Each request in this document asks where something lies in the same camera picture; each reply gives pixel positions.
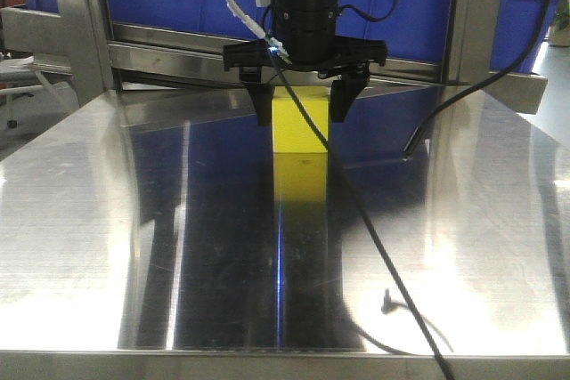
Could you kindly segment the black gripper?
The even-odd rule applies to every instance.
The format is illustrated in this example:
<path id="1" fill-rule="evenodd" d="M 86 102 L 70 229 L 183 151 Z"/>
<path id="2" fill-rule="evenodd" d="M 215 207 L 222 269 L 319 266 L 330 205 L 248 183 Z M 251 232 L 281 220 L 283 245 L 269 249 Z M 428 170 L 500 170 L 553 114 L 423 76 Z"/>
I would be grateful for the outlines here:
<path id="1" fill-rule="evenodd" d="M 336 34 L 338 0 L 271 0 L 272 33 L 255 41 L 227 44 L 224 69 L 278 67 L 299 72 L 318 72 L 325 77 L 342 75 L 330 88 L 330 119 L 344 122 L 357 96 L 370 82 L 368 65 L 383 66 L 387 43 Z M 243 84 L 259 125 L 272 123 L 273 86 Z"/>

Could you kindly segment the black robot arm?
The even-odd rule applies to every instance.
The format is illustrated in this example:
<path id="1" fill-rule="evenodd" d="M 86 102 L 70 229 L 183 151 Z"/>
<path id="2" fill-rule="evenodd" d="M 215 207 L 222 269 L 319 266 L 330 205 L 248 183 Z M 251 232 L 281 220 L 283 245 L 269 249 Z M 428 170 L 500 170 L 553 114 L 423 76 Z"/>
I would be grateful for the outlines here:
<path id="1" fill-rule="evenodd" d="M 343 9 L 338 0 L 270 0 L 273 26 L 269 31 L 234 0 L 226 1 L 256 35 L 254 41 L 225 45 L 223 60 L 226 70 L 239 70 L 260 125 L 272 122 L 273 87 L 261 78 L 264 67 L 315 72 L 321 79 L 331 78 L 330 118 L 342 122 L 370 81 L 370 64 L 386 63 L 385 41 L 337 35 L 337 18 Z"/>

